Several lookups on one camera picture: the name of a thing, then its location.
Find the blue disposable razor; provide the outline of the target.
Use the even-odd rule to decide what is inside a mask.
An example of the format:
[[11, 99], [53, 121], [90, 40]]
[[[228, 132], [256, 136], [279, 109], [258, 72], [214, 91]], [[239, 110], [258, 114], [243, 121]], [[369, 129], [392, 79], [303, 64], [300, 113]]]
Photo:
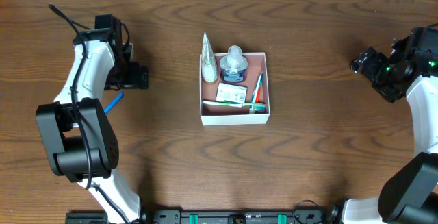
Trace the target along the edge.
[[108, 114], [113, 108], [114, 106], [124, 97], [124, 93], [121, 92], [119, 94], [117, 94], [112, 101], [106, 105], [106, 107], [104, 108], [104, 113]]

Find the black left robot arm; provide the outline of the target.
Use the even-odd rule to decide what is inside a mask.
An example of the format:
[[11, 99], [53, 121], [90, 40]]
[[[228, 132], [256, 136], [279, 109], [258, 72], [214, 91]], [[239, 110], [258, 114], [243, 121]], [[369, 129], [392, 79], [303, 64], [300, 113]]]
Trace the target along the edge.
[[148, 69], [132, 61], [127, 26], [111, 14], [73, 41], [75, 59], [52, 103], [39, 105], [36, 122], [51, 170], [78, 183], [99, 202], [101, 217], [73, 223], [147, 223], [142, 200], [118, 169], [120, 150], [101, 104], [105, 90], [147, 89]]

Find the dark blue clear bottle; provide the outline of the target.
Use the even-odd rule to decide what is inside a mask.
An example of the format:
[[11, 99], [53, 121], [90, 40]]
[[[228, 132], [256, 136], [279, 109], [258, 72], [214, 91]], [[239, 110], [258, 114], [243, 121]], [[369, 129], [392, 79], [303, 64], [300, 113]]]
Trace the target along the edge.
[[224, 82], [243, 82], [246, 79], [247, 68], [248, 61], [237, 45], [230, 46], [228, 54], [220, 59], [220, 76]]

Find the white box, pink inside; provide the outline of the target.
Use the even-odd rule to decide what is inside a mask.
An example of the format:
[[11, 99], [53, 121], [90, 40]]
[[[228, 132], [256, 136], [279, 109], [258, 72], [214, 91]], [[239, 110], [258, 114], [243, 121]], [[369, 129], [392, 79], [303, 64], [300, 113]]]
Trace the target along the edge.
[[264, 52], [243, 53], [248, 60], [246, 80], [237, 83], [247, 87], [246, 101], [251, 102], [260, 73], [263, 73], [263, 83], [259, 96], [259, 102], [265, 105], [264, 112], [251, 114], [249, 107], [227, 107], [206, 105], [203, 101], [215, 101], [220, 78], [214, 83], [207, 83], [203, 80], [201, 66], [199, 68], [199, 110], [203, 125], [255, 125], [266, 124], [270, 117], [270, 93], [268, 85], [268, 69], [266, 66], [266, 54]]

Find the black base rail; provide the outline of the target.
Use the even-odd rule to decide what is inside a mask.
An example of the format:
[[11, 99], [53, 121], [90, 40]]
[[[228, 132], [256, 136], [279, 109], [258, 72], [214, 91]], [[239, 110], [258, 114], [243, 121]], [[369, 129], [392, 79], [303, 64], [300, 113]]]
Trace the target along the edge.
[[345, 202], [340, 201], [329, 207], [319, 206], [303, 200], [293, 210], [285, 211], [180, 211], [143, 210], [136, 223], [146, 224], [318, 224], [341, 223]]

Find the green white toothbrush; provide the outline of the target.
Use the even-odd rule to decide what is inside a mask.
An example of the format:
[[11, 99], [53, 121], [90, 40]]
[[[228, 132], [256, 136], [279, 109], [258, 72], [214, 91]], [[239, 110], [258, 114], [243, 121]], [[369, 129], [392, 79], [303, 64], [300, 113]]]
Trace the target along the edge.
[[265, 112], [266, 105], [263, 103], [226, 103], [226, 102], [217, 102], [217, 101], [202, 101], [202, 104], [212, 105], [212, 106], [224, 106], [224, 107], [233, 107], [233, 108], [243, 108], [249, 107], [254, 111]]

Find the green white soap packet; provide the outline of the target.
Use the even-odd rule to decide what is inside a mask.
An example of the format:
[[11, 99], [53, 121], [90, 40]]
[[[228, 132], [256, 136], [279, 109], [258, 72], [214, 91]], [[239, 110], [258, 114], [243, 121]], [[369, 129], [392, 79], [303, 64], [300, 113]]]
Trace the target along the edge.
[[247, 87], [220, 82], [216, 93], [216, 101], [228, 103], [244, 103]]

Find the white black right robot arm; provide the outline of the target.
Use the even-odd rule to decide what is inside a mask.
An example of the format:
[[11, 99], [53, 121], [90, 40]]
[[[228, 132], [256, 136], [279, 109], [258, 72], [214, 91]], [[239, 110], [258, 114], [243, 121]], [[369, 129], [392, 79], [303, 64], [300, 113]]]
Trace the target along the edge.
[[437, 224], [437, 26], [414, 27], [390, 55], [368, 47], [350, 63], [387, 102], [404, 99], [411, 114], [413, 157], [375, 197], [345, 199], [329, 223]]

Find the white cream tube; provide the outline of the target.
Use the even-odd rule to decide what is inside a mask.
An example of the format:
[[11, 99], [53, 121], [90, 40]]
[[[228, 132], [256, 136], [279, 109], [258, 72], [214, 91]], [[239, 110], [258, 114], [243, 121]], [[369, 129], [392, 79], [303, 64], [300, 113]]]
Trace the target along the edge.
[[215, 82], [218, 78], [218, 67], [215, 55], [206, 32], [203, 35], [203, 45], [201, 50], [201, 74], [207, 83]]

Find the red green toothpaste tube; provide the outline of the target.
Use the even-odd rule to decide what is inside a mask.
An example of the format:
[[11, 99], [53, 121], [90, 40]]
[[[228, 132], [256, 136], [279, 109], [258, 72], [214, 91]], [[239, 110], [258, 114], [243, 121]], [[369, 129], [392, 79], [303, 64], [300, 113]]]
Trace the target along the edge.
[[256, 82], [256, 85], [255, 85], [255, 89], [253, 91], [253, 96], [252, 96], [252, 101], [251, 101], [252, 105], [249, 109], [249, 114], [256, 113], [256, 110], [257, 110], [256, 103], [259, 100], [262, 83], [263, 83], [263, 73], [260, 72], [259, 77], [258, 77], [257, 82]]

